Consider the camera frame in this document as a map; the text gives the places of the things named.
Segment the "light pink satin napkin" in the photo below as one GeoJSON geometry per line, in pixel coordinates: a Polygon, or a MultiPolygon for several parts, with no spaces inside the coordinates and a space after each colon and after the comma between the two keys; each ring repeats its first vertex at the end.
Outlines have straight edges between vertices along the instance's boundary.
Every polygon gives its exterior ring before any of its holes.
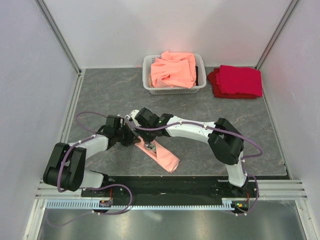
{"type": "Polygon", "coordinates": [[[140,148],[144,153],[146,153],[150,158],[152,158],[158,165],[160,165],[168,173],[173,173],[179,165],[180,159],[176,157],[172,152],[163,147],[157,141],[152,141],[151,144],[156,147],[156,152],[147,150],[144,147],[144,141],[141,137],[140,142],[134,144],[140,148]]]}

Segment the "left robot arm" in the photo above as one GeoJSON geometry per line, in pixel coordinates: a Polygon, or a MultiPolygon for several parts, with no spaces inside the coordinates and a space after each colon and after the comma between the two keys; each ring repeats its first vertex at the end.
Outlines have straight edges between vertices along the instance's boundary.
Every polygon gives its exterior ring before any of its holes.
{"type": "Polygon", "coordinates": [[[43,182],[57,187],[59,192],[92,188],[95,194],[104,197],[109,193],[110,185],[104,181],[103,174],[85,170],[86,160],[117,143],[128,147],[138,142],[139,138],[123,118],[109,115],[106,123],[92,136],[70,144],[59,142],[54,146],[43,174],[43,182]]]}

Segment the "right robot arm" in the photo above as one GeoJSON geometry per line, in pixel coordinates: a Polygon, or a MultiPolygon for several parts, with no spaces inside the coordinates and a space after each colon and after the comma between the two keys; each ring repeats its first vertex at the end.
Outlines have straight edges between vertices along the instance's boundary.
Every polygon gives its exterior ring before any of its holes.
{"type": "Polygon", "coordinates": [[[241,164],[244,141],[226,119],[199,122],[168,113],[158,116],[144,107],[133,110],[129,121],[137,126],[134,131],[142,138],[142,147],[155,154],[160,152],[153,142],[157,137],[181,137],[209,145],[215,158],[225,164],[230,193],[240,197],[247,191],[248,177],[241,164]]]}

